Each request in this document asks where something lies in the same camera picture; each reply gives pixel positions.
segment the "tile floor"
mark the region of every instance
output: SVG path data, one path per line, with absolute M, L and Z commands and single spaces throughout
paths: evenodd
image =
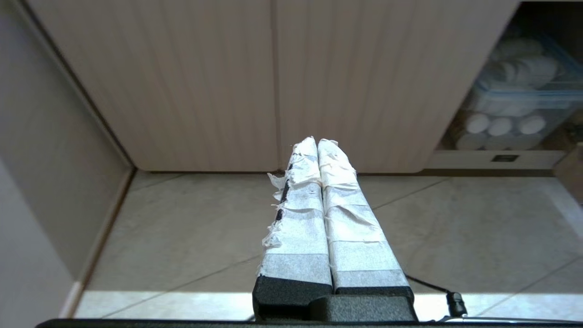
M 403 269 L 463 293 L 471 316 L 583 320 L 583 214 L 556 179 L 360 183 Z M 273 192 L 265 175 L 139 172 L 76 316 L 250 317 Z M 447 314 L 412 288 L 420 320 Z

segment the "baseboard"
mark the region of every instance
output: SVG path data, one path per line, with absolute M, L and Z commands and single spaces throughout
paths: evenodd
M 116 202 L 111 205 L 109 211 L 107 211 L 108 215 L 106 216 L 107 219 L 103 222 L 99 233 L 97 234 L 97 238 L 95 238 L 95 242 L 91 251 L 89 252 L 89 256 L 87 257 L 87 262 L 83 266 L 83 270 L 81 271 L 81 275 L 79 279 L 73 283 L 71 286 L 71 290 L 61 308 L 59 313 L 60 318 L 72 318 L 75 315 L 75 311 L 77 310 L 77 306 L 79 305 L 79 301 L 81 300 L 81 296 L 83 295 L 83 291 L 85 290 L 85 286 L 89 283 L 91 279 L 91 274 L 95 269 L 95 265 L 101 255 L 101 251 L 105 246 L 107 241 L 107 237 L 111 232 L 111 228 L 115 219 L 120 212 L 121 205 L 124 202 L 125 196 L 128 193 L 129 186 L 134 178 L 136 173 L 136 169 L 130 169 L 125 175 L 124 178 L 121 179 L 120 185 L 118 190 L 115 194 Z

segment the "beige cabinet door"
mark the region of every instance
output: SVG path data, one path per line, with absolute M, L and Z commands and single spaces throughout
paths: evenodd
M 423 169 L 518 0 L 276 0 L 280 142 Z M 287 161 L 282 151 L 280 164 Z
M 27 0 L 135 165 L 277 168 L 268 0 Z

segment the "wall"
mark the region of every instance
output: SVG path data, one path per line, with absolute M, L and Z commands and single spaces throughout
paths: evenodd
M 56 317 L 131 167 L 0 0 L 0 327 Z

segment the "plastic storage box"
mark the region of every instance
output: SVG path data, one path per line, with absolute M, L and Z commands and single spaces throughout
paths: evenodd
M 582 66 L 544 33 L 510 26 L 448 134 L 461 150 L 533 149 L 582 104 Z

